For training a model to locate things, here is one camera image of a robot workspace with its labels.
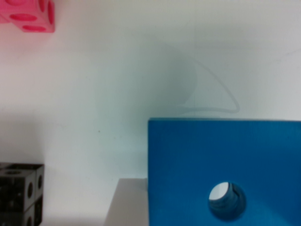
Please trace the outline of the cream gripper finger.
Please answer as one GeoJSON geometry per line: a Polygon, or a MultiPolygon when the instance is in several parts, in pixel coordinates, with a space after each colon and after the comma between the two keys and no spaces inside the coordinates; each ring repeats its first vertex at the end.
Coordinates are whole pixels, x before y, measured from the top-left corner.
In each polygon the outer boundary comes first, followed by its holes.
{"type": "Polygon", "coordinates": [[[119,179],[103,226],[149,226],[146,179],[119,179]]]}

